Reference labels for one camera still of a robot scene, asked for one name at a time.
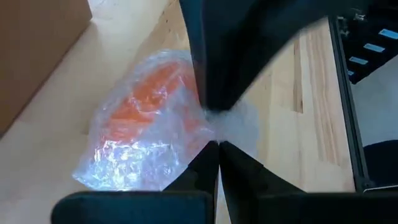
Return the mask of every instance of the orange plastic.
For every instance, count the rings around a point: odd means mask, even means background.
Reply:
[[[113,112],[106,123],[109,132],[103,140],[131,141],[136,138],[143,129],[154,122],[156,116],[154,111],[161,109],[168,96],[181,85],[197,97],[193,68],[187,62],[163,63],[145,77],[142,82],[134,86],[132,92]],[[200,123],[189,118],[184,120],[187,131],[194,129]]]

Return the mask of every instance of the wooden floor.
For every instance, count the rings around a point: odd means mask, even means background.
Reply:
[[[103,0],[93,16],[0,141],[1,223],[48,223],[60,198],[85,190],[71,173],[101,99],[153,51],[189,46],[178,1]],[[303,30],[245,96],[261,121],[259,161],[309,192],[354,190],[328,29],[322,21]],[[221,223],[225,212],[221,204]]]

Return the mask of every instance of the black metal frame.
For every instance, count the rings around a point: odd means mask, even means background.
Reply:
[[[358,121],[356,119],[353,95],[347,74],[348,70],[343,44],[340,37],[340,29],[335,16],[329,17],[329,26],[331,42],[335,54],[336,71],[340,87],[341,104],[345,118],[351,165],[353,167],[355,188],[357,192],[364,192],[364,190],[373,187],[373,183],[369,179],[368,168],[366,167],[361,135],[359,133]]]

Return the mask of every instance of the bubble wrap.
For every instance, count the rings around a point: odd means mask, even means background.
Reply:
[[[239,118],[253,116],[250,108],[238,103],[235,115],[217,116],[204,112],[197,96],[188,51],[147,58],[95,111],[73,178],[93,190],[163,190],[209,141],[231,140],[255,151],[257,130],[245,132]]]

